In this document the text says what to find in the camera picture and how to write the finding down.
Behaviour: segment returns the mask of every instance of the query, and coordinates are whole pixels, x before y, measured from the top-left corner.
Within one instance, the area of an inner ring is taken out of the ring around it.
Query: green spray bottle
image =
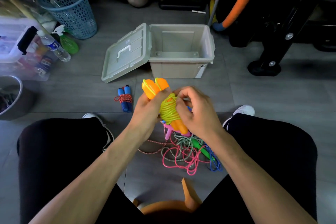
[[[59,35],[59,39],[61,42],[62,47],[70,54],[75,54],[79,51],[79,47],[78,44],[76,44],[76,42],[74,40],[72,40],[71,38],[67,37],[66,35],[63,34],[63,32],[66,31],[64,29],[64,26],[58,26],[57,28],[55,28],[55,30],[53,31],[53,34],[57,34]]]

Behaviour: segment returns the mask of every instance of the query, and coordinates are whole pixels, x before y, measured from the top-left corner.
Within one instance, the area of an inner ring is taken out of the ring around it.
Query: sneaker
[[[251,107],[250,105],[242,105],[241,107],[239,107],[236,111],[234,111],[233,115],[227,119],[224,123],[223,123],[223,128],[225,128],[225,124],[237,113],[241,113],[241,114],[246,114],[246,115],[251,115],[254,116],[254,108]]]
[[[104,122],[101,120],[101,118],[99,118],[97,115],[93,114],[93,113],[87,113],[85,114],[82,119],[87,119],[87,118],[97,118],[101,125],[106,129],[106,133],[107,133],[107,143],[106,145],[103,147],[103,151],[106,150],[106,148],[110,145],[111,142],[114,141],[114,136],[112,134],[112,132],[106,127],[106,125],[104,124]]]

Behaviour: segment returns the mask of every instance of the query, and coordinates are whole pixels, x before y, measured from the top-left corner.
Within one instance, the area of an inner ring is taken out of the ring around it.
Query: floor
[[[40,83],[40,97],[31,113],[14,121],[0,121],[0,219],[19,223],[18,157],[16,140],[22,129],[45,118],[81,118],[86,112],[101,115],[118,135],[131,114],[123,113],[113,101],[117,89],[129,85],[132,95],[142,93],[141,82],[152,78],[150,70],[137,69],[106,84],[101,73],[106,49],[118,39],[147,24],[204,24],[203,14],[164,11],[157,4],[135,9],[113,1],[92,6],[98,33],[78,41],[80,52],[68,63],[57,62],[47,82]],[[286,121],[308,132],[318,148],[317,212],[321,224],[336,221],[336,55],[319,52],[308,44],[294,44],[281,63],[283,71],[274,78],[255,77],[246,66],[261,54],[261,43],[247,48],[233,48],[223,36],[212,32],[216,45],[215,60],[201,79],[168,79],[171,88],[195,85],[208,94],[221,120],[237,107],[250,104],[256,116]],[[162,126],[155,127],[151,139],[164,138]],[[159,146],[145,143],[143,150]],[[126,196],[146,204],[168,199],[183,199],[180,169],[162,166],[160,154],[138,152],[118,181]],[[200,166],[194,181],[196,192],[204,200],[226,175]]]

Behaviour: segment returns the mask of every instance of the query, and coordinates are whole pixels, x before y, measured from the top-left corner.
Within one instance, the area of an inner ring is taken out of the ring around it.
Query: blue jump rope handle
[[[124,90],[122,88],[118,89],[118,96],[125,94]],[[123,109],[123,112],[128,112],[128,104],[127,102],[121,102],[121,108]]]
[[[128,85],[126,85],[124,87],[124,91],[125,91],[125,94],[132,95],[131,94],[131,88]],[[130,103],[130,102],[126,102],[126,103],[127,103],[127,106],[128,106],[128,112],[132,112],[132,103]]]

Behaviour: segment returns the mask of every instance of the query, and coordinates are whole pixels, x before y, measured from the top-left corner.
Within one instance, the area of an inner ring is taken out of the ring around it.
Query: forearm
[[[208,140],[235,183],[253,220],[268,223],[316,223],[295,199],[223,131]]]
[[[140,146],[141,139],[141,135],[128,126],[103,154],[44,206],[30,223],[94,223],[120,174]]]

